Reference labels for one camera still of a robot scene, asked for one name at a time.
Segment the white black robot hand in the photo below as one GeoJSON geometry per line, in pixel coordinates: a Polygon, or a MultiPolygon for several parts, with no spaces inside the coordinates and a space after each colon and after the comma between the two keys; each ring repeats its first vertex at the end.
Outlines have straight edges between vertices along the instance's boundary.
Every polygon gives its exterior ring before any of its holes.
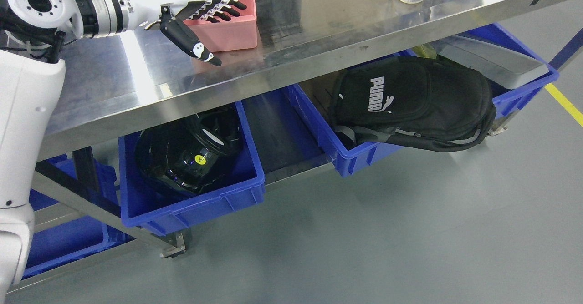
{"type": "Polygon", "coordinates": [[[129,0],[127,31],[159,30],[183,53],[204,63],[221,66],[221,60],[207,48],[184,20],[211,23],[229,21],[246,9],[239,0],[129,0]]]}

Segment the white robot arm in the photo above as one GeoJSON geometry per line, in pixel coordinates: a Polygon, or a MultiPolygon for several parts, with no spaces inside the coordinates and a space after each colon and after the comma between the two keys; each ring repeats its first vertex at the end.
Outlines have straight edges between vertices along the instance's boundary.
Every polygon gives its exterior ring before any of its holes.
{"type": "Polygon", "coordinates": [[[23,277],[35,215],[29,192],[48,120],[60,98],[67,40],[83,36],[86,11],[105,0],[1,0],[1,30],[46,62],[1,51],[1,297],[23,277]]]}

